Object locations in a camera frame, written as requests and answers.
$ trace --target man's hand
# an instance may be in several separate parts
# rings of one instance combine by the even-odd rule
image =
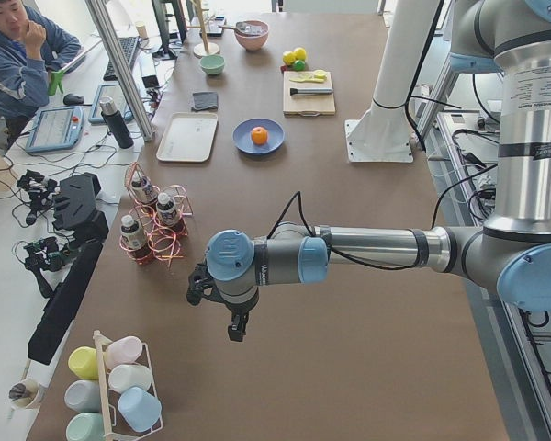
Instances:
[[[43,59],[40,54],[40,47],[43,45],[46,37],[45,28],[39,23],[29,20],[26,25],[23,25],[20,32],[20,42],[25,45],[27,57],[34,60]]]

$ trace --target blue jacket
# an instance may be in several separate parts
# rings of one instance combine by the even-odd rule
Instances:
[[[25,8],[28,19],[45,28],[47,38],[40,49],[43,60],[32,60],[0,32],[0,114],[7,119],[20,116],[31,118],[39,107],[47,105],[47,70],[58,71],[73,59],[81,47],[76,37],[35,10]]]

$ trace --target wooden cutting board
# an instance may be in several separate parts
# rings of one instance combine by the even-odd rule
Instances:
[[[332,77],[330,72],[327,72],[327,77],[323,83],[298,83],[295,81],[290,81],[290,78],[310,73],[311,71],[284,71],[284,115],[303,115],[307,117],[317,115],[334,115],[334,94],[311,96],[290,95],[290,88],[292,87],[296,89],[312,87],[332,88]]]

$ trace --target green bowl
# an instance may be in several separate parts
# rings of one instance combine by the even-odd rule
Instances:
[[[220,55],[207,55],[200,59],[200,68],[208,75],[218,75],[224,69],[224,58]]]

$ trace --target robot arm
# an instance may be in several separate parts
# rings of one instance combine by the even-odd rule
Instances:
[[[406,10],[408,2],[399,5]],[[483,228],[283,224],[273,237],[254,240],[220,232],[190,278],[188,301],[224,303],[232,340],[242,341],[258,286],[321,281],[329,262],[428,266],[468,278],[525,311],[551,310],[551,2],[456,0],[454,29],[454,69],[493,72],[493,59],[504,71],[496,207]]]

